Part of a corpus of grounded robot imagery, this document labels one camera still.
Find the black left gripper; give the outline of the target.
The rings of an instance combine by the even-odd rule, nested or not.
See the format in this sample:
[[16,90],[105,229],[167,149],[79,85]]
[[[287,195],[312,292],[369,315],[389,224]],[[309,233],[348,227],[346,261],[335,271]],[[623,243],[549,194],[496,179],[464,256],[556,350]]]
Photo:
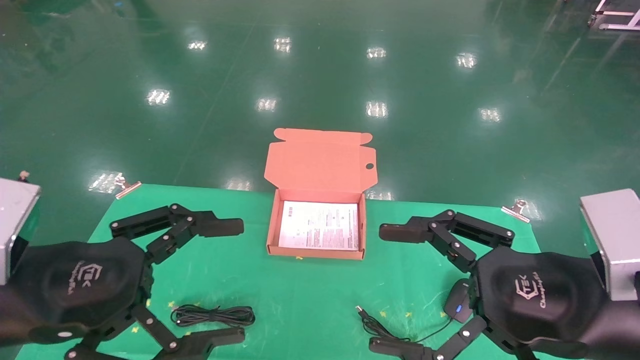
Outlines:
[[[153,284],[150,264],[162,264],[194,237],[231,237],[244,230],[240,218],[222,219],[211,210],[172,203],[113,221],[114,239],[103,243],[28,246],[1,287],[1,345],[82,338],[67,351],[67,360],[116,360],[98,352],[98,346],[133,321],[161,346],[156,360],[206,360],[216,347],[240,344],[246,338],[243,327],[178,338],[144,303]],[[145,252],[130,241],[158,231],[164,234]]]

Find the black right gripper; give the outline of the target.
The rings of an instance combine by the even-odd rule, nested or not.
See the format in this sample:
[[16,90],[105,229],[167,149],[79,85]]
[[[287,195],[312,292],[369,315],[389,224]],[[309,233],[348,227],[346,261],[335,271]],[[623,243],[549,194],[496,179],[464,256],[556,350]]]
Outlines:
[[[369,350],[400,360],[455,360],[481,334],[518,360],[534,353],[562,359],[637,360],[639,303],[610,299],[589,259],[510,248],[515,232],[447,209],[405,224],[382,223],[380,239],[432,245],[462,273],[471,272],[474,316],[441,347],[400,338],[369,317]],[[493,250],[477,255],[458,237]]]

